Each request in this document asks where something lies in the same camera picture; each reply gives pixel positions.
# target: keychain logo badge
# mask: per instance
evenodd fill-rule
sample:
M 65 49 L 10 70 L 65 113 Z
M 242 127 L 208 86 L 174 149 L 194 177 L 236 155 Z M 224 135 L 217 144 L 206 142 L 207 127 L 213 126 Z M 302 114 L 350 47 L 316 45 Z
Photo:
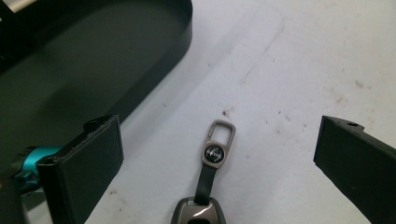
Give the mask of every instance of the keychain logo badge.
M 210 146 L 205 150 L 205 158 L 212 163 L 219 163 L 224 159 L 224 151 L 219 146 Z

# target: scratch mark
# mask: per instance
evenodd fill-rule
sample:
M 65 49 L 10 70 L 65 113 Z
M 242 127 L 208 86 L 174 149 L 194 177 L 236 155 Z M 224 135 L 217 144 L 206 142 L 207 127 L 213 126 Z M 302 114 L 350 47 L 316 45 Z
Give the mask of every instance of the scratch mark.
M 247 71 L 247 73 L 245 74 L 245 76 L 239 81 L 239 83 L 241 85 L 244 85 L 247 83 L 248 77 L 250 76 L 251 72 L 257 67 L 257 65 L 259 64 L 259 62 L 262 60 L 262 58 L 264 57 L 264 55 L 267 53 L 268 49 L 271 48 L 271 46 L 276 42 L 276 40 L 278 38 L 280 38 L 280 34 L 283 33 L 284 29 L 285 29 L 285 18 L 283 16 L 283 14 L 279 11 L 279 9 L 272 7 L 272 9 L 274 9 L 276 11 L 276 13 L 279 14 L 281 21 L 280 21 L 280 27 L 279 29 L 277 29 L 276 34 L 274 35 L 274 37 L 271 39 L 270 43 L 267 45 L 267 47 L 265 47 L 264 51 L 262 52 L 262 54 L 258 57 L 258 59 L 256 60 L 256 62 L 253 64 L 253 66 L 251 66 L 251 68 Z

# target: dirt spot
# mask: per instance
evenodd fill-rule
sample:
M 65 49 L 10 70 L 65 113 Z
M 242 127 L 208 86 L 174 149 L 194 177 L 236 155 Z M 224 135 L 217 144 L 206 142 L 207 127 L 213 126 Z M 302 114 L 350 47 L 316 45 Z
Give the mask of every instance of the dirt spot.
M 230 114 L 233 112 L 233 106 L 230 109 L 224 109 L 222 115 L 226 118 L 230 117 Z
M 363 83 L 359 82 L 358 80 L 355 81 L 355 86 L 358 87 L 359 89 L 363 89 Z

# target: metal keychain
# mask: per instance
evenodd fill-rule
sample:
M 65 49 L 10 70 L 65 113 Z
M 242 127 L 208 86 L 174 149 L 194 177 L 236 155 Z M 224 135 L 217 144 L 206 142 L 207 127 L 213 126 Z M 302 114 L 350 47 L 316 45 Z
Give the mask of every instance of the metal keychain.
M 212 134 L 216 126 L 223 126 L 230 130 L 230 137 L 228 138 L 227 145 L 212 140 Z M 217 119 L 212 123 L 209 134 L 207 135 L 204 149 L 202 151 L 202 161 L 208 166 L 219 169 L 227 159 L 228 152 L 230 151 L 233 137 L 235 136 L 235 126 L 231 123 Z
M 218 125 L 230 130 L 230 136 L 227 145 L 212 140 L 212 134 Z M 235 127 L 231 123 L 223 120 L 215 120 L 212 123 L 202 152 L 203 167 L 210 167 L 206 169 L 214 170 L 209 172 L 209 176 L 205 176 L 203 178 L 204 183 L 210 179 L 210 188 L 208 188 L 209 190 L 206 191 L 205 198 L 209 197 L 210 195 L 214 174 L 216 170 L 219 169 L 225 162 L 234 136 Z M 171 224 L 226 224 L 225 217 L 216 199 L 206 198 L 208 199 L 208 204 L 195 203 L 194 199 L 195 198 L 193 197 L 184 198 L 178 202 L 175 212 L 172 216 Z

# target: black plastic part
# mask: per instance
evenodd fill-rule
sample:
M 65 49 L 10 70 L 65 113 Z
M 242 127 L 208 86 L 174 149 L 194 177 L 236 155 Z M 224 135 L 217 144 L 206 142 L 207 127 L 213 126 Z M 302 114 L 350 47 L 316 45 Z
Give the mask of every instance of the black plastic part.
M 84 125 L 59 152 L 37 162 L 52 221 L 84 223 L 123 161 L 118 116 Z
M 314 161 L 372 223 L 396 223 L 395 148 L 357 123 L 323 117 Z
M 86 120 L 125 120 L 186 53 L 191 16 L 191 0 L 35 1 L 16 13 L 40 45 L 25 58 L 0 22 L 0 172 L 27 146 L 67 144 Z
M 197 190 L 195 191 L 194 202 L 208 205 L 210 202 L 210 192 L 212 191 L 213 180 L 216 175 L 216 168 L 203 164 L 199 176 Z

